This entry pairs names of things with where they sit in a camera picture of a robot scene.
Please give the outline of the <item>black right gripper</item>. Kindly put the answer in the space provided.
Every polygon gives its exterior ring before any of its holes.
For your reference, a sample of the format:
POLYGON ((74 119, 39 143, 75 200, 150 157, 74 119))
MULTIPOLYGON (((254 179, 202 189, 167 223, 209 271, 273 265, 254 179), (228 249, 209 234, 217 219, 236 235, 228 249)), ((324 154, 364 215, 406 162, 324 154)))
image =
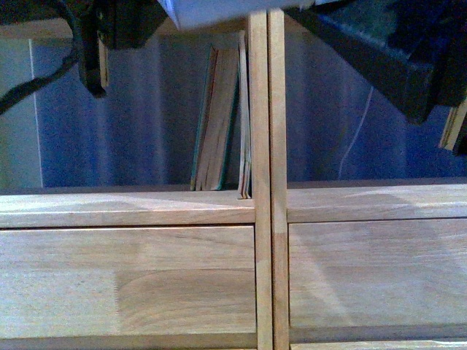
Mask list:
MULTIPOLYGON (((335 1, 285 14, 335 50, 406 119, 466 107, 465 1, 335 1)), ((463 121, 452 151, 466 154, 463 121)))

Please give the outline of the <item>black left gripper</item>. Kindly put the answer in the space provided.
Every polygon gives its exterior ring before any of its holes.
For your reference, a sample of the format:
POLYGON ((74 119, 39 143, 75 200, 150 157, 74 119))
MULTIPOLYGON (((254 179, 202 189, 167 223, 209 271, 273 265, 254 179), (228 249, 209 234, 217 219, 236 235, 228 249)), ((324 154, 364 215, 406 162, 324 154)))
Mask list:
POLYGON ((168 18, 158 1, 92 1, 78 15, 78 67, 81 83, 95 98, 101 83, 99 45, 109 50, 143 47, 168 18))

